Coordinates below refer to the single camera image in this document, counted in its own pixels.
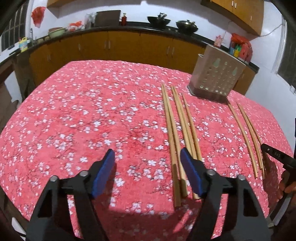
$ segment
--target metal screw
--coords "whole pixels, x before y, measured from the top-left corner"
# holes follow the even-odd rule
[[[58,180],[58,177],[57,177],[57,176],[52,176],[52,177],[50,178],[50,181],[51,181],[51,182],[55,182],[56,180]]]
[[[244,175],[241,175],[241,174],[240,174],[240,175],[238,175],[237,177],[238,177],[238,179],[240,179],[241,181],[243,181],[243,180],[245,180],[245,179],[246,179],[246,177],[245,177]]]
[[[210,176],[213,176],[213,175],[216,174],[216,172],[213,169],[208,169],[207,174],[210,175]]]
[[[79,173],[79,175],[82,176],[82,177],[86,177],[88,174],[89,174],[89,172],[86,171],[86,170],[81,171],[81,172]]]

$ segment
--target pink floral tablecloth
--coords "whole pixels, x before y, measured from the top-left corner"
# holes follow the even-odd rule
[[[272,159],[270,175],[263,181],[259,173],[255,179],[244,139],[228,106],[191,96],[186,88],[189,79],[189,74],[146,64],[67,64],[37,87],[3,130],[2,188],[22,215],[30,219],[50,176],[72,177],[112,148],[116,167],[104,194],[94,201],[109,239],[185,240],[201,203],[192,200],[188,183],[188,198],[182,201],[182,207],[173,208],[161,94],[161,84],[165,83],[171,100],[170,85],[185,93],[206,167],[228,177],[245,175],[267,215],[276,203],[282,165]],[[264,143],[292,155],[268,110],[234,91],[229,100],[242,123],[236,102],[244,107]],[[171,105],[184,145],[173,101]],[[80,235],[73,198],[68,203],[75,234]],[[221,232],[225,207],[223,198],[214,237]]]

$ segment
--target blue gripper pad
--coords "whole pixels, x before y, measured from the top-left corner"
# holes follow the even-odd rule
[[[208,181],[205,179],[206,167],[201,161],[193,159],[186,148],[181,150],[180,156],[193,192],[203,197],[206,195],[209,186]]]
[[[103,164],[93,182],[91,192],[94,198],[101,195],[105,189],[107,180],[115,163],[115,152],[112,149],[109,149],[105,157],[101,161],[103,162]]]

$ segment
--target flower pattern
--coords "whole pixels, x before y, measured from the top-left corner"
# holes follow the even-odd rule
[[[283,171],[271,158],[271,173],[255,179],[246,144],[227,105],[189,94],[190,75],[166,68],[122,61],[78,61],[58,70],[21,104],[0,136],[0,184],[22,215],[30,219],[52,175],[72,177],[115,151],[115,167],[104,193],[93,201],[112,240],[185,240],[201,201],[188,198],[174,209],[170,151],[161,84],[184,92],[207,168],[220,175],[243,174],[268,215]],[[262,141],[289,155],[292,150],[274,116],[232,91],[254,123]],[[183,135],[173,101],[178,134]],[[226,197],[213,237],[222,230]],[[75,234],[80,236],[73,197],[68,199]]]

